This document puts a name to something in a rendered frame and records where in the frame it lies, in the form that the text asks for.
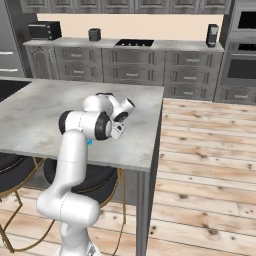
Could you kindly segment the grey marble kitchen island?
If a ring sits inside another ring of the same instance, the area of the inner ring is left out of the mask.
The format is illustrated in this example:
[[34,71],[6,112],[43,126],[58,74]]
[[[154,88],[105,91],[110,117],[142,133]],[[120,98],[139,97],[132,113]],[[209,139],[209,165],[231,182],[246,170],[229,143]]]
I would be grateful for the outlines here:
[[136,256],[146,256],[158,166],[163,89],[154,86],[35,79],[0,103],[0,152],[55,159],[61,135],[58,120],[66,110],[80,110],[83,100],[111,92],[135,104],[117,140],[94,142],[88,162],[137,175]]

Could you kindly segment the black stool with gold legs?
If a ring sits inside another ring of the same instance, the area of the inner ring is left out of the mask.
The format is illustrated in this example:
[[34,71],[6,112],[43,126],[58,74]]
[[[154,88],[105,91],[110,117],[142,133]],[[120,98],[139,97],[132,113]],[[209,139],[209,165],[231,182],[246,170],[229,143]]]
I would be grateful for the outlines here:
[[0,201],[10,194],[14,194],[18,201],[18,207],[7,223],[4,226],[0,224],[3,244],[11,253],[25,251],[25,248],[14,248],[6,234],[7,227],[23,206],[18,190],[32,178],[44,162],[44,158],[0,153]]
[[96,200],[104,207],[112,199],[117,185],[122,183],[123,225],[126,224],[126,198],[124,170],[110,166],[87,165],[85,180],[71,191]]

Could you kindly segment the grey base cupboards run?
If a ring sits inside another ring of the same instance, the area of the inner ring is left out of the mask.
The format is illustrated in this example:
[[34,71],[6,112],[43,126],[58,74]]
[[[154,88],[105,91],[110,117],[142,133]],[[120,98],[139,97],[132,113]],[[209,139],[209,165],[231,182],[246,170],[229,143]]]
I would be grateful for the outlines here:
[[214,98],[221,45],[153,40],[149,48],[116,47],[119,40],[62,37],[31,40],[25,48],[35,78],[160,86],[166,98]]

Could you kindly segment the black hob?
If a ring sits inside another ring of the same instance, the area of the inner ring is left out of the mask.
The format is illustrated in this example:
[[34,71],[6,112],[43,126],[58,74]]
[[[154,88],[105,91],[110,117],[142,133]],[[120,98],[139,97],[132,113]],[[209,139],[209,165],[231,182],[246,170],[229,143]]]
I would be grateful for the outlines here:
[[115,46],[116,47],[146,47],[149,48],[153,45],[153,40],[142,39],[120,39]]

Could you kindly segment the black knife block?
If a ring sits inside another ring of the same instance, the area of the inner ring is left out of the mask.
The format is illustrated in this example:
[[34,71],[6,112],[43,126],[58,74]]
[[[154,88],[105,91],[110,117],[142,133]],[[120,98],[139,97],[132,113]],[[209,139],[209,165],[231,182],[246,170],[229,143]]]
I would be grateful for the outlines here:
[[88,31],[89,40],[92,42],[97,42],[101,39],[101,29],[100,28],[91,28]]

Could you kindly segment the black sink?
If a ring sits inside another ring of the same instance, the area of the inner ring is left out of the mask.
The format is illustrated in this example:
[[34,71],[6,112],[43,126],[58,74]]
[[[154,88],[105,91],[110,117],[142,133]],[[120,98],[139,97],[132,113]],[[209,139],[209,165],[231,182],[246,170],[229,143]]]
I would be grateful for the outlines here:
[[29,81],[0,80],[0,102],[28,84]]

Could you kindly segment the black toaster oven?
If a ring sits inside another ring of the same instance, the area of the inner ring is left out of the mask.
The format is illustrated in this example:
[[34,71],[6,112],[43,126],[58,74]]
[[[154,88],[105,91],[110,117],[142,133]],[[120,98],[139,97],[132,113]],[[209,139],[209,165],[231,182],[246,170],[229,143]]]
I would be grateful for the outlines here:
[[37,21],[28,25],[32,40],[55,40],[62,36],[59,21]]

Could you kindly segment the black coffee machine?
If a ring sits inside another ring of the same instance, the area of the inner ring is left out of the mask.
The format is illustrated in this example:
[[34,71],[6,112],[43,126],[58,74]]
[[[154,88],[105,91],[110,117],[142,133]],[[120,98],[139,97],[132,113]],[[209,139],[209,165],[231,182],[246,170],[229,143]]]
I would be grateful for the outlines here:
[[216,45],[219,27],[217,24],[209,24],[206,36],[206,45],[209,48],[214,48]]

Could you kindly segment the grey fridge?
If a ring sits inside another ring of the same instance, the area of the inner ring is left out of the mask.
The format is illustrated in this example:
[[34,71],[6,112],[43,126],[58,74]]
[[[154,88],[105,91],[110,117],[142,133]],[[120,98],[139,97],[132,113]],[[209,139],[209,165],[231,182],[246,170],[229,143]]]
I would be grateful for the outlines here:
[[25,76],[4,0],[0,0],[0,76]]

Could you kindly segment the grey built-in microwave oven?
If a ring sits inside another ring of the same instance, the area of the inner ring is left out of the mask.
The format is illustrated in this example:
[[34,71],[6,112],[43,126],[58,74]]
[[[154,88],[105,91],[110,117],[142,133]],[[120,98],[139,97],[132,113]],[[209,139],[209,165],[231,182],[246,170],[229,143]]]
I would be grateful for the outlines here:
[[256,32],[256,3],[237,3],[231,20],[232,32]]

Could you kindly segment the grey wall cupboards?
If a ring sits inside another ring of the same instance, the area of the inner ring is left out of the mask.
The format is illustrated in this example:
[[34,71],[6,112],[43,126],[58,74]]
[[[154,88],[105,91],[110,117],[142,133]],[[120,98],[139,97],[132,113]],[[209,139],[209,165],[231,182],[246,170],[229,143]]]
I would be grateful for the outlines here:
[[227,14],[232,0],[20,0],[25,13]]

